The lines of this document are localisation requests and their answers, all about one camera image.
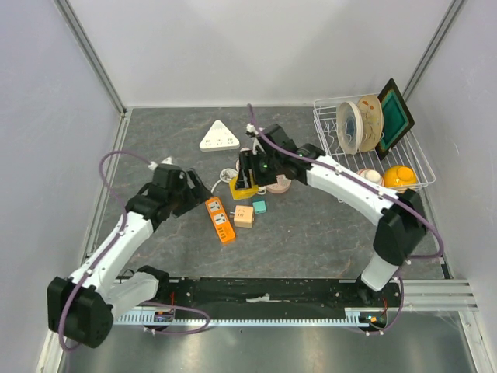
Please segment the yellow cube socket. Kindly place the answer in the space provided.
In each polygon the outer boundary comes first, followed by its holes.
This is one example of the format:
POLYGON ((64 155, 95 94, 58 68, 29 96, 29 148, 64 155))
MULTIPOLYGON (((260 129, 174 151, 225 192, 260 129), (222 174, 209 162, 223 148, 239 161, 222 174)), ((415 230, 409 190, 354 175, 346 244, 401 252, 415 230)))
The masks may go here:
POLYGON ((259 192, 259 186, 255 184, 252 177, 250 177, 252 185, 248 188, 237 188, 237 178, 233 178, 229 183, 231 197, 233 200, 246 200, 254 197, 259 192))

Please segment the pink round power strip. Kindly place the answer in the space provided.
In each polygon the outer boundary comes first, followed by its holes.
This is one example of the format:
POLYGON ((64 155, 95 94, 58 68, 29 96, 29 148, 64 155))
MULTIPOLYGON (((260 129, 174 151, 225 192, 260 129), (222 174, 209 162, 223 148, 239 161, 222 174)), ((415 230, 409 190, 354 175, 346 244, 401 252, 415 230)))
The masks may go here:
POLYGON ((278 175, 276 177, 276 182, 266 186, 266 190, 273 194, 286 193, 290 189, 291 180, 285 177, 285 175, 278 175))

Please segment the white triangular power strip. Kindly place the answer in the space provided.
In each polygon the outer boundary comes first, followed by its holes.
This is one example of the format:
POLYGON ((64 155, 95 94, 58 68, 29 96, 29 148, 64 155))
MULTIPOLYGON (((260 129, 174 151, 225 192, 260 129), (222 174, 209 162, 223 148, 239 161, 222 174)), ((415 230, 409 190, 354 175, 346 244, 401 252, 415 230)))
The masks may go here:
POLYGON ((199 143, 199 148, 202 152, 235 150, 239 147, 240 141, 221 120, 213 122, 199 143))

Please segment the orange power strip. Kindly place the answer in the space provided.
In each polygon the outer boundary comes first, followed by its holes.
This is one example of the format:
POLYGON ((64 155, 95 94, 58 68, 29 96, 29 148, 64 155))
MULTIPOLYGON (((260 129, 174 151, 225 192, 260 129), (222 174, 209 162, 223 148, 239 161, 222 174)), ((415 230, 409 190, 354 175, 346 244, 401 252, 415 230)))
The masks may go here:
POLYGON ((236 234, 229 221, 228 214, 224 210, 221 200, 218 197, 212 197, 205 202, 210 220, 213 223, 217 237, 222 244, 229 244, 235 241, 236 234))

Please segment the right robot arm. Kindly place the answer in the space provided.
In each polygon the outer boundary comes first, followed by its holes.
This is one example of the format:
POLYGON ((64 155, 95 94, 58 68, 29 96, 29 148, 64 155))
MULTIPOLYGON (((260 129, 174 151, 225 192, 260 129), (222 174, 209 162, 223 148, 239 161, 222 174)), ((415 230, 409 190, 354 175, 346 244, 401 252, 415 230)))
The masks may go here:
POLYGON ((376 227, 374 254, 360 275, 357 300, 375 305, 384 296, 386 283, 426 235, 420 196, 377 185, 347 169, 312 144, 297 147, 284 129, 274 124, 258 131, 248 124, 245 133, 255 148, 238 156, 238 175, 230 182, 231 195, 243 200, 284 175, 326 192, 360 212, 376 227))

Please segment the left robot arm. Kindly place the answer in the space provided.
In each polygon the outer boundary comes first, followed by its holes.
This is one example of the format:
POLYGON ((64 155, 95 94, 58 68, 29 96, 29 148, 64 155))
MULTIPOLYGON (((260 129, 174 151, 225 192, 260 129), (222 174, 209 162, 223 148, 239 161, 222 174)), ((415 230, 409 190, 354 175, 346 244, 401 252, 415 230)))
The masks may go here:
POLYGON ((55 277, 47 287, 48 326, 64 350, 66 339, 98 347, 114 322, 139 304, 164 305, 170 287, 165 272, 144 269, 122 284, 120 271, 160 224, 180 217, 211 197, 194 169, 161 163, 151 181, 126 203, 124 212, 99 248, 70 276, 55 277))

